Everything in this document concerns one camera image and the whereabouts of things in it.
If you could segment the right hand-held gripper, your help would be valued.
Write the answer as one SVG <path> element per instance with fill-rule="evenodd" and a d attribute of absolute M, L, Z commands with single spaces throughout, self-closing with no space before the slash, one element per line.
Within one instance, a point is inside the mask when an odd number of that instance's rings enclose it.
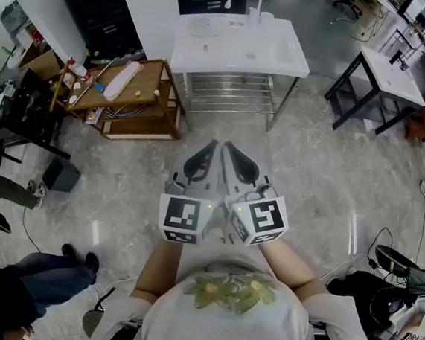
<path fill-rule="evenodd" d="M 269 177 L 266 162 L 227 141 L 221 148 L 225 244 L 253 246 L 272 242 L 288 230 L 287 209 Z"/>

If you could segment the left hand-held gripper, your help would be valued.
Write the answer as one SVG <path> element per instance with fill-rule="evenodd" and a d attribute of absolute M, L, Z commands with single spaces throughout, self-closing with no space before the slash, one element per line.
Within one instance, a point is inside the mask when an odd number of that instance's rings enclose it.
<path fill-rule="evenodd" d="M 212 139 L 198 142 L 175 161 L 172 179 L 165 183 L 159 199 L 158 227 L 165 240 L 202 243 L 217 207 L 220 155 L 221 143 Z"/>

